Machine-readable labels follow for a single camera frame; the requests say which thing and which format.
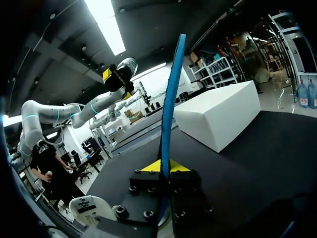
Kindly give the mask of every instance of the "person's hand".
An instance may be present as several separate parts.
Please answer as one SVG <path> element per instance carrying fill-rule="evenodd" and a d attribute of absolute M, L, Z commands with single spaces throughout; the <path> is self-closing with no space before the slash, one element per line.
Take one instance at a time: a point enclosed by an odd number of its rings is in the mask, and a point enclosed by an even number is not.
<path fill-rule="evenodd" d="M 74 169 L 73 169 L 72 167 L 70 167 L 70 166 L 66 166 L 65 169 L 67 169 L 67 170 L 74 170 Z"/>
<path fill-rule="evenodd" d="M 51 182 L 51 180 L 52 180 L 52 175 L 46 173 L 46 174 L 44 175 L 44 177 L 42 178 L 42 180 L 44 180 L 45 182 Z"/>

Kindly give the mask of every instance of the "white foam block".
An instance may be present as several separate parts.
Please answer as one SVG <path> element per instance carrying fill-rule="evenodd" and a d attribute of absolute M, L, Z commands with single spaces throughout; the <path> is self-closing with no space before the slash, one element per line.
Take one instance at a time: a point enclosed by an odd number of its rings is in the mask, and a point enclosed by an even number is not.
<path fill-rule="evenodd" d="M 181 131 L 216 152 L 233 141 L 260 112 L 253 81 L 207 91 L 175 107 Z"/>

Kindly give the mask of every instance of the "black tabletop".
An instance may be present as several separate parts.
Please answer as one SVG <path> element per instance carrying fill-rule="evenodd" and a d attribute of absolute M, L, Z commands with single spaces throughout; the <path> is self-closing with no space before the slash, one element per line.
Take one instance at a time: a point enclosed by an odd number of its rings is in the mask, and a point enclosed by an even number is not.
<path fill-rule="evenodd" d="M 201 234 L 216 237 L 235 229 L 236 234 L 256 230 L 273 237 L 285 230 L 317 178 L 316 135 L 316 118 L 262 111 L 216 153 L 175 128 L 171 158 L 199 172 L 202 189 L 214 206 L 214 219 Z M 156 159 L 158 147 L 159 138 L 111 159 L 88 194 L 120 204 L 129 177 Z"/>

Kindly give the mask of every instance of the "blue flexible strip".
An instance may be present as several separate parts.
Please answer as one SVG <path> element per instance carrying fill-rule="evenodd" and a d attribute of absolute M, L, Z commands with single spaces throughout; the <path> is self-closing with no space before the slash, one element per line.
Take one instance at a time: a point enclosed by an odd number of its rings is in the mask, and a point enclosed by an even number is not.
<path fill-rule="evenodd" d="M 178 45 L 175 52 L 174 62 L 170 73 L 168 86 L 166 89 L 166 97 L 163 109 L 162 120 L 162 170 L 167 178 L 169 174 L 169 149 L 170 135 L 175 107 L 176 94 L 179 84 L 180 73 L 182 70 L 184 52 L 185 52 L 186 35 L 181 34 L 178 40 Z"/>

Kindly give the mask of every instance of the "ceiling light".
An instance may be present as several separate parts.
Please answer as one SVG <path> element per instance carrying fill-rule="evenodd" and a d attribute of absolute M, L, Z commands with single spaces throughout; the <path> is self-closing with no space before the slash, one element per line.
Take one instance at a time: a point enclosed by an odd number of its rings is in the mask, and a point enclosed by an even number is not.
<path fill-rule="evenodd" d="M 53 13 L 53 14 L 50 15 L 50 19 L 51 19 L 51 20 L 53 20 L 55 17 L 56 17 L 56 14 L 55 14 L 55 13 Z"/>
<path fill-rule="evenodd" d="M 162 68 L 162 67 L 164 67 L 165 65 L 166 65 L 166 63 L 161 63 L 161 64 L 159 64 L 159 65 L 157 65 L 157 66 L 155 66 L 155 67 L 153 67 L 153 68 L 150 68 L 150 69 L 148 69 L 148 70 L 145 70 L 144 72 L 139 73 L 138 75 L 136 75 L 136 76 L 134 76 L 133 78 L 131 78 L 131 82 L 134 81 L 134 80 L 136 80 L 136 79 L 138 79 L 138 78 L 140 78 L 140 77 L 142 77 L 142 76 L 144 76 L 144 75 L 146 75 L 146 74 L 148 74 L 148 73 L 150 73 L 150 72 L 153 72 L 153 71 L 155 71 L 155 70 L 157 70 L 157 69 L 159 69 L 159 68 Z"/>
<path fill-rule="evenodd" d="M 274 36 L 276 36 L 276 33 L 272 30 L 269 30 L 269 33 L 272 33 Z"/>
<path fill-rule="evenodd" d="M 3 116 L 3 127 L 9 126 L 9 125 L 13 125 L 16 123 L 22 122 L 22 116 L 18 115 L 15 117 L 11 117 L 11 118 L 7 118 Z"/>
<path fill-rule="evenodd" d="M 96 20 L 98 27 L 116 56 L 125 51 L 111 0 L 85 0 L 86 5 Z"/>
<path fill-rule="evenodd" d="M 57 132 L 54 132 L 54 133 L 48 135 L 47 138 L 51 139 L 51 138 L 55 137 L 56 135 L 57 135 Z"/>

